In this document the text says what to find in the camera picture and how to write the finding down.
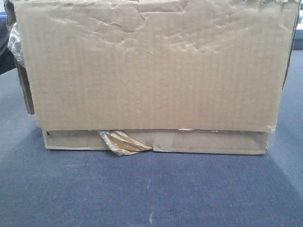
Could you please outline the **dark arm at edge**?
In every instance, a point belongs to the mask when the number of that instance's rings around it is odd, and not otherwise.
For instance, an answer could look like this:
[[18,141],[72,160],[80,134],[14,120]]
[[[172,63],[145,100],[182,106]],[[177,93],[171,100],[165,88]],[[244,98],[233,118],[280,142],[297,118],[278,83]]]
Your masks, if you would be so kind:
[[6,73],[16,67],[14,55],[8,49],[9,31],[7,22],[0,21],[0,74]]

